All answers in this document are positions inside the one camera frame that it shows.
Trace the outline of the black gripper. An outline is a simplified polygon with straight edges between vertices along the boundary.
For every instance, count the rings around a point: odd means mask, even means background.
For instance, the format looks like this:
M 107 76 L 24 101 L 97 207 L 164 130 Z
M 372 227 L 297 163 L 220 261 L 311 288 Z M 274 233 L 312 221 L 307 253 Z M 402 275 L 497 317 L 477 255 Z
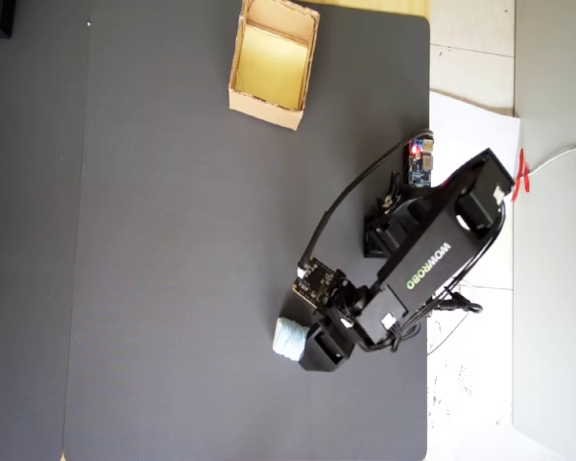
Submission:
M 299 364 L 307 372 L 333 372 L 350 359 L 359 341 L 336 311 L 317 314 L 307 331 Z

